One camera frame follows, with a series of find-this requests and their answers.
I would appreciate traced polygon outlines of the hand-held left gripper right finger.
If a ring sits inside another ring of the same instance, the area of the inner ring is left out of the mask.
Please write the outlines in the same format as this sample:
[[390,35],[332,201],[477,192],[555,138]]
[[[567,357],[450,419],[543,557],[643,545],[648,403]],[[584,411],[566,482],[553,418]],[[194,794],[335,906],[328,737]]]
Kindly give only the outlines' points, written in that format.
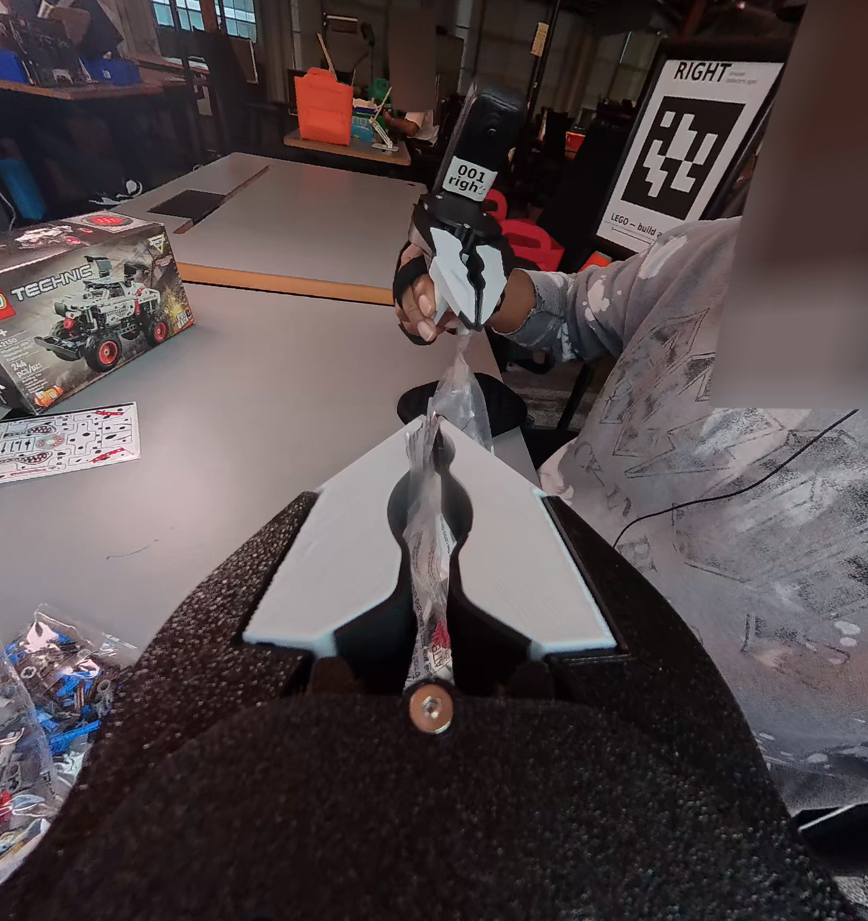
[[545,504],[547,495],[449,421],[452,477],[472,506],[459,551],[464,597],[513,630],[531,660],[615,648],[612,631]]

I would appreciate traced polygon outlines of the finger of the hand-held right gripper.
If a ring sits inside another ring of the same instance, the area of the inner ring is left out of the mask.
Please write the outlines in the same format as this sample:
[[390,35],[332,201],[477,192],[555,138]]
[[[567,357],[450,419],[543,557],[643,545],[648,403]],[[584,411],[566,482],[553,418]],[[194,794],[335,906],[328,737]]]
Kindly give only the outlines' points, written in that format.
[[476,323],[476,292],[463,262],[463,245],[449,231],[432,227],[433,258],[428,273],[435,286],[435,322],[440,323],[447,312],[461,319],[466,326]]
[[481,331],[499,310],[512,270],[512,249],[509,245],[476,245],[468,260],[468,280],[474,291],[468,327]]

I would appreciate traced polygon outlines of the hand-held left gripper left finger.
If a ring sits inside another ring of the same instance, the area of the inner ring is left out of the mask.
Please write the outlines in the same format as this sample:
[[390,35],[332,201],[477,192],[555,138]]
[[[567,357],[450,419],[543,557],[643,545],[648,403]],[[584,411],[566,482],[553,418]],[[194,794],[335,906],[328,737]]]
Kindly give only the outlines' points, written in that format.
[[417,418],[320,486],[244,629],[244,641],[336,655],[335,632],[390,598],[402,550],[388,507]]

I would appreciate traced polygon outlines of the clear bag of mixed parts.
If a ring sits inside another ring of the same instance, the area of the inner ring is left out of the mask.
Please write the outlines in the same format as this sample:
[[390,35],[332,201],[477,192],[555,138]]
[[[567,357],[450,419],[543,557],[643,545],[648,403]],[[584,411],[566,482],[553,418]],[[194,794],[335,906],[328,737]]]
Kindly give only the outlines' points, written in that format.
[[409,478],[403,538],[417,630],[405,689],[453,680],[447,611],[457,531],[448,523],[443,505],[450,462],[442,424],[451,423],[479,446],[493,450],[485,395],[465,358],[470,340],[471,335],[460,336],[452,365],[428,399],[418,427],[406,438]]

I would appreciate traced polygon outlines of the clear bag of blue pins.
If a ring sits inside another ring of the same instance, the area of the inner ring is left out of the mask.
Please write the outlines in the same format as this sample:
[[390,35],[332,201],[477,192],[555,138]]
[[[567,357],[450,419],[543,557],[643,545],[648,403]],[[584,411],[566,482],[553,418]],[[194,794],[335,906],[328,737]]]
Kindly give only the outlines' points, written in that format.
[[45,605],[0,638],[0,888],[47,835],[139,655]]

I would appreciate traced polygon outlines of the person's right forearm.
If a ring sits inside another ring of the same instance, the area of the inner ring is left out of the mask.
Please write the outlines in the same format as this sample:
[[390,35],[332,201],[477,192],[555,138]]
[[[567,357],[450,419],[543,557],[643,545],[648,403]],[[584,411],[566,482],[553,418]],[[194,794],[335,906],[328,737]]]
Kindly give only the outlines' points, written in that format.
[[681,224],[646,250],[577,273],[513,270],[489,327],[572,362],[630,354],[678,320],[678,343],[714,353],[741,216]]

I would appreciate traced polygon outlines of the person's right hand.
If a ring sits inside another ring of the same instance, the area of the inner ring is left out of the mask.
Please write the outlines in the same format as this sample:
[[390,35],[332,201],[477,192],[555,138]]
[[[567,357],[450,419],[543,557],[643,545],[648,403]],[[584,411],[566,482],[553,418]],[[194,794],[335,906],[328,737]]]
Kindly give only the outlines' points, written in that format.
[[[493,315],[489,327],[500,335],[510,336],[524,325],[535,309],[545,309],[546,303],[548,301],[539,295],[532,277],[515,269],[506,283],[502,306]],[[456,326],[456,318],[451,314],[435,322],[435,310],[435,285],[423,274],[405,290],[401,305],[396,308],[396,317],[408,334],[417,335],[424,342],[433,342]]]

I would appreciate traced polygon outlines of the grey table with wooden edge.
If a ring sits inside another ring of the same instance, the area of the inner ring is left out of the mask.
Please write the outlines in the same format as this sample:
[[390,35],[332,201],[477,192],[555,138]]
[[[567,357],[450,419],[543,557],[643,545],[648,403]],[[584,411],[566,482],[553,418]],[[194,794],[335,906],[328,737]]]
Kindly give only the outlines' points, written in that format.
[[424,190],[233,153],[117,210],[166,227],[186,283],[390,306],[396,256]]

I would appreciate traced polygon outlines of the orange bin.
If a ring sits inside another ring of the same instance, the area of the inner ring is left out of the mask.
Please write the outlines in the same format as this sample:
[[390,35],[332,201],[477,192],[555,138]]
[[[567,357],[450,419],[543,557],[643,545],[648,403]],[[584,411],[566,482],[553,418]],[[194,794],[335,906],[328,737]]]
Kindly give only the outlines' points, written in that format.
[[334,71],[310,68],[294,78],[302,140],[347,146],[351,140],[353,87]]

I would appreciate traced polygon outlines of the black white marker sign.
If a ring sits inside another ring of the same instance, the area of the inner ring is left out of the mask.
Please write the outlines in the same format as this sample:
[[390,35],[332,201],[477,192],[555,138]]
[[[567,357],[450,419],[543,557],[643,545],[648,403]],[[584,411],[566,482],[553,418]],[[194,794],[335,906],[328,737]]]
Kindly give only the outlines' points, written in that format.
[[767,56],[662,53],[595,230],[614,258],[704,217],[782,72]]

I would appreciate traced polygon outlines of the white sticker sheet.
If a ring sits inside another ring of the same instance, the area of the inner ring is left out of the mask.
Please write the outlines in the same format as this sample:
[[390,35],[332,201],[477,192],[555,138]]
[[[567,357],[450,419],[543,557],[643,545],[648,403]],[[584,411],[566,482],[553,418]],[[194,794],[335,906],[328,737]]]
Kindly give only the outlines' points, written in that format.
[[0,422],[0,484],[100,469],[141,457],[134,402]]

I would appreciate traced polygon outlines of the paned window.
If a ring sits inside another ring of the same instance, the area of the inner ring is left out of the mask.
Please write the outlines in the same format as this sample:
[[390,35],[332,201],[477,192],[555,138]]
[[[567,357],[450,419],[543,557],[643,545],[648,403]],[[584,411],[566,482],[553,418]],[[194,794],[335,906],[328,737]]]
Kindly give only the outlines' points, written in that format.
[[185,31],[220,29],[232,37],[256,42],[254,1],[151,1],[155,24]]

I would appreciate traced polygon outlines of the black toy truck box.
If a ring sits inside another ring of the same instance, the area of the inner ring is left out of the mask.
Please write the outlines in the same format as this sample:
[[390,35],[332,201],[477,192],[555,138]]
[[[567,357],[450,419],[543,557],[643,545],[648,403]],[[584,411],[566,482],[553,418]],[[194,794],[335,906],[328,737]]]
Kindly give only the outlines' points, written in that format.
[[188,329],[166,228],[96,212],[0,234],[0,406],[46,413]]

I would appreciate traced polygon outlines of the wooden wall shelf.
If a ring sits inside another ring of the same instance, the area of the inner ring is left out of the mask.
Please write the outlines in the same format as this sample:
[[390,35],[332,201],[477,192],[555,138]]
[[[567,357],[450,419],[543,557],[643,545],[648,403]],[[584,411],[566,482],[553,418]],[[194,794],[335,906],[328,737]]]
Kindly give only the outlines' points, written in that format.
[[140,83],[132,86],[115,86],[94,82],[85,86],[35,86],[0,78],[0,90],[38,98],[66,101],[90,101],[106,98],[131,98],[158,96],[164,92],[160,85]]

